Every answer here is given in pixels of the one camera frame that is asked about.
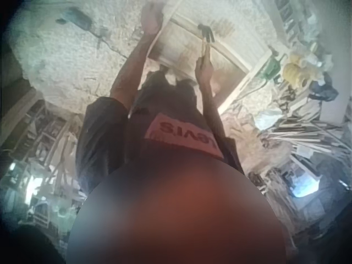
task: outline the hand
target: hand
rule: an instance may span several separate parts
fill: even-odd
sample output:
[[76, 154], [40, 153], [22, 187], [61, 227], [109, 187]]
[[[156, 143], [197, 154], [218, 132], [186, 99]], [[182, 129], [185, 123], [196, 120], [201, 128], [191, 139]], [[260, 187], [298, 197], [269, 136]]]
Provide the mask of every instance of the hand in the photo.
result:
[[214, 68], [210, 62], [210, 44], [207, 43], [205, 55], [197, 60], [196, 78], [199, 85], [209, 85], [213, 75]]
[[148, 2], [142, 9], [141, 24], [146, 35], [156, 35], [163, 24], [164, 3]]

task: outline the sleeve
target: sleeve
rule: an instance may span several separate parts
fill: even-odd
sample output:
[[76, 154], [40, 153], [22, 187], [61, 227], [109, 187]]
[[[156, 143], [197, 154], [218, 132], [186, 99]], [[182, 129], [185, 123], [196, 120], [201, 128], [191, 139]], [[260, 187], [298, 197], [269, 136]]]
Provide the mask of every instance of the sleeve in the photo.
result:
[[236, 147], [236, 141], [234, 139], [231, 139], [229, 137], [219, 137], [218, 135], [215, 135], [215, 139], [218, 143], [218, 146], [220, 150], [222, 151], [225, 159], [227, 160], [227, 163], [233, 167], [234, 169], [238, 170], [240, 173], [244, 174], [244, 171], [242, 169], [242, 165], [240, 163], [240, 160], [238, 159], [238, 154], [237, 154], [237, 147]]
[[117, 100], [101, 97], [87, 107], [76, 151], [76, 173], [89, 194], [124, 163], [127, 109]]

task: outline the levi's logo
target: levi's logo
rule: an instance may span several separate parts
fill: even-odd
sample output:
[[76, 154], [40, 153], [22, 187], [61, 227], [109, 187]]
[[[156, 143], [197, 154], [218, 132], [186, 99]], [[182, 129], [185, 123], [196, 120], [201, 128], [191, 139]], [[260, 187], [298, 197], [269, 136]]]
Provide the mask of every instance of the levi's logo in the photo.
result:
[[191, 123], [172, 119], [162, 113], [155, 117], [144, 138], [201, 150], [224, 158], [212, 133]]

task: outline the dark t-shirt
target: dark t-shirt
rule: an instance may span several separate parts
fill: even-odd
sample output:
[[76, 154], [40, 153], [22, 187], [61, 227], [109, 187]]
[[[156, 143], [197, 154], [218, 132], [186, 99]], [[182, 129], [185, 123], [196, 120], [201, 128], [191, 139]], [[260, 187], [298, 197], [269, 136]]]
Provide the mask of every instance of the dark t-shirt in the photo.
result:
[[176, 149], [212, 156], [243, 173], [234, 140], [214, 135], [195, 105], [177, 89], [164, 86], [144, 87], [130, 117], [127, 109], [110, 97], [101, 97], [87, 107], [76, 152], [76, 170], [84, 192], [90, 193], [129, 161]]

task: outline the hammer head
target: hammer head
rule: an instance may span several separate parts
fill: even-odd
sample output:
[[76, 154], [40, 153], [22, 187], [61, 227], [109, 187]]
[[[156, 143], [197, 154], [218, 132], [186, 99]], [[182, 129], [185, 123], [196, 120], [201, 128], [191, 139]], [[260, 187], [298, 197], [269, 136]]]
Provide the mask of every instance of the hammer head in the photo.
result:
[[205, 26], [203, 24], [198, 25], [198, 29], [202, 31], [202, 36], [207, 40], [208, 43], [215, 42], [213, 31], [209, 26]]

